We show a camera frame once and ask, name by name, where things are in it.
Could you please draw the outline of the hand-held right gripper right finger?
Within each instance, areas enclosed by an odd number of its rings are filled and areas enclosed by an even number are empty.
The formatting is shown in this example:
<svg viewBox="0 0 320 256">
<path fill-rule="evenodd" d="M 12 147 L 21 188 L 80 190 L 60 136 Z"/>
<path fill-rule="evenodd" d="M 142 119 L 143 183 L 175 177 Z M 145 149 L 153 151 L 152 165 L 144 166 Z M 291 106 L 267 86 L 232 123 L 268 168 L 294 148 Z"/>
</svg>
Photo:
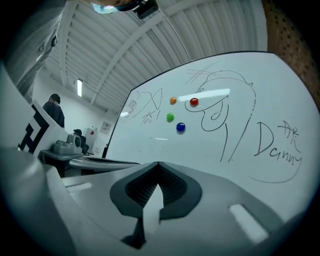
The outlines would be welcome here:
<svg viewBox="0 0 320 256">
<path fill-rule="evenodd" d="M 283 221 L 262 201 L 230 180 L 185 166 L 160 162 L 157 250 L 160 253 L 271 253 L 284 238 Z M 254 241 L 231 207 L 242 206 L 266 232 Z"/>
</svg>

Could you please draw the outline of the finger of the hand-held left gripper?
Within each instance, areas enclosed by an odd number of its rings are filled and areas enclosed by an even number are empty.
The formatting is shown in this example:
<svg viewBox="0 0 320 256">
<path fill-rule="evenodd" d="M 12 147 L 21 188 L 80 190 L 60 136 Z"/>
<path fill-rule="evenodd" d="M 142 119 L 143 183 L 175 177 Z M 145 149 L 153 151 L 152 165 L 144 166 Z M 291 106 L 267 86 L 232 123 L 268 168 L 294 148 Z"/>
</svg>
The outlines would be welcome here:
<svg viewBox="0 0 320 256">
<path fill-rule="evenodd" d="M 80 170 L 117 171 L 140 165 L 135 162 L 110 160 L 90 156 L 80 156 L 69 161 L 70 167 Z"/>
</svg>

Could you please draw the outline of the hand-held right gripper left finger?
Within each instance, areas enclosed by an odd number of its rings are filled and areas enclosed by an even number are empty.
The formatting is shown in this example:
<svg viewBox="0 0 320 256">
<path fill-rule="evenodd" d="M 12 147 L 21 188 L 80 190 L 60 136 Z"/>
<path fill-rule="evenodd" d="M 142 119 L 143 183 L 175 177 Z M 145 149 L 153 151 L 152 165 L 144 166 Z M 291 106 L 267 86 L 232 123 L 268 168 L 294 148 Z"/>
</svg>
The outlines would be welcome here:
<svg viewBox="0 0 320 256">
<path fill-rule="evenodd" d="M 119 212 L 110 198 L 110 189 L 115 182 L 148 165 L 145 163 L 100 174 L 65 177 L 62 182 L 80 209 L 119 241 L 134 233 L 138 219 Z"/>
</svg>

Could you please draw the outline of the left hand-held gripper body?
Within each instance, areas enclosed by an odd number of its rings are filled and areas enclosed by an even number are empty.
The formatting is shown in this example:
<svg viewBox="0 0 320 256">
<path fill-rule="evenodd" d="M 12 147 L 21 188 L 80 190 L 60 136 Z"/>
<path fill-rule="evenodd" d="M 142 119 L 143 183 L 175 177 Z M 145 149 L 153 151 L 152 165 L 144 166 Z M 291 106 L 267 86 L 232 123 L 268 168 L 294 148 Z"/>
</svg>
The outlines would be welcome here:
<svg viewBox="0 0 320 256">
<path fill-rule="evenodd" d="M 66 141 L 57 140 L 51 150 L 61 155 L 77 155 L 82 153 L 81 137 L 77 134 L 69 134 Z"/>
</svg>

